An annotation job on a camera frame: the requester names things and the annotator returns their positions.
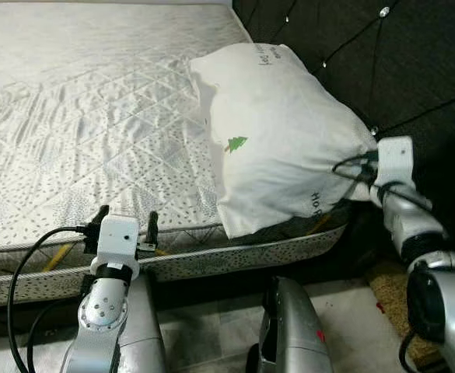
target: white pillowcase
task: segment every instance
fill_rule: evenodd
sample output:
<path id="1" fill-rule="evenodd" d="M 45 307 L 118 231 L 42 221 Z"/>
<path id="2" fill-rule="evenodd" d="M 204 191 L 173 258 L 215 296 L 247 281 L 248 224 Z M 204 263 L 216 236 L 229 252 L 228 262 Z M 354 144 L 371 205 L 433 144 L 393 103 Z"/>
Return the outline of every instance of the white pillowcase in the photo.
<path id="1" fill-rule="evenodd" d="M 234 44 L 191 61 L 230 238 L 325 214 L 352 181 L 332 166 L 376 148 L 363 122 L 286 46 Z"/>

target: dark tufted headboard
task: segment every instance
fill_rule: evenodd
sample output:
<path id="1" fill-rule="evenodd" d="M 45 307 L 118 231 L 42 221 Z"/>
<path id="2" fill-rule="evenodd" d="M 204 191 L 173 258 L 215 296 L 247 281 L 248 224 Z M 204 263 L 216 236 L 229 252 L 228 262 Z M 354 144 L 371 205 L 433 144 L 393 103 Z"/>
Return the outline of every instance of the dark tufted headboard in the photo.
<path id="1" fill-rule="evenodd" d="M 453 214 L 455 0 L 234 0 L 233 7 L 255 42 L 291 47 L 378 138 L 411 135 L 418 187 Z"/>

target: bed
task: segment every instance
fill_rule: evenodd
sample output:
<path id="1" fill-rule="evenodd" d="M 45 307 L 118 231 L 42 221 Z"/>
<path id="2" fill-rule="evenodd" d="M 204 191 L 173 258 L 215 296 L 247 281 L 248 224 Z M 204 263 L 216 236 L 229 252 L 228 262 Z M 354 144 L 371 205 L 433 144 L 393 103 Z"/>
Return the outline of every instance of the bed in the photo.
<path id="1" fill-rule="evenodd" d="M 139 260 L 158 281 L 291 263 L 337 242 L 346 213 L 317 234 L 305 219 L 245 239 L 223 231 L 188 63 L 246 41 L 220 4 L 0 3 L 0 305 L 25 248 L 102 204 L 143 232 L 158 211 L 160 251 Z M 79 240 L 39 250 L 16 298 L 77 295 L 93 258 Z"/>

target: floor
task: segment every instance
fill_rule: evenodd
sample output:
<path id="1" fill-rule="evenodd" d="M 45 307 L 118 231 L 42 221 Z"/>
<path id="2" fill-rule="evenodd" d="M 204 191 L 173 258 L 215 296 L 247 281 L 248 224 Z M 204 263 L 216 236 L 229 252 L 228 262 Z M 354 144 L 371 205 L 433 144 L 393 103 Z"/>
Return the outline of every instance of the floor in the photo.
<path id="1" fill-rule="evenodd" d="M 362 280 L 306 286 L 326 332 L 335 373 L 401 373 L 400 340 Z M 247 351 L 258 340 L 261 296 L 223 300 L 159 313 L 170 370 L 180 373 L 244 372 Z M 39 338 L 37 373 L 56 372 L 76 330 Z M 25 336 L 19 337 L 19 344 Z M 0 338 L 0 372 L 15 366 L 8 341 Z"/>

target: white bracket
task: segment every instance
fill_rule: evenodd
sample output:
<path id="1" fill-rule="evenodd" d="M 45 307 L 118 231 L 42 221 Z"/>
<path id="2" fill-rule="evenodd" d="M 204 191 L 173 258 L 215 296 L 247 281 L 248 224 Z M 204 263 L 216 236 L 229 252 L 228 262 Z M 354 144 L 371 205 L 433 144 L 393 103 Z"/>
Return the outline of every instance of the white bracket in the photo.
<path id="1" fill-rule="evenodd" d="M 386 183 L 399 182 L 415 189 L 412 181 L 414 152 L 409 136 L 384 138 L 377 143 L 377 179 L 370 188 L 371 201 L 381 207 L 377 196 L 378 187 Z"/>
<path id="2" fill-rule="evenodd" d="M 90 264 L 90 273 L 96 274 L 99 266 L 132 269 L 132 280 L 139 275 L 139 263 L 135 259 L 139 222 L 136 218 L 122 215 L 107 215 L 101 221 L 97 256 Z"/>

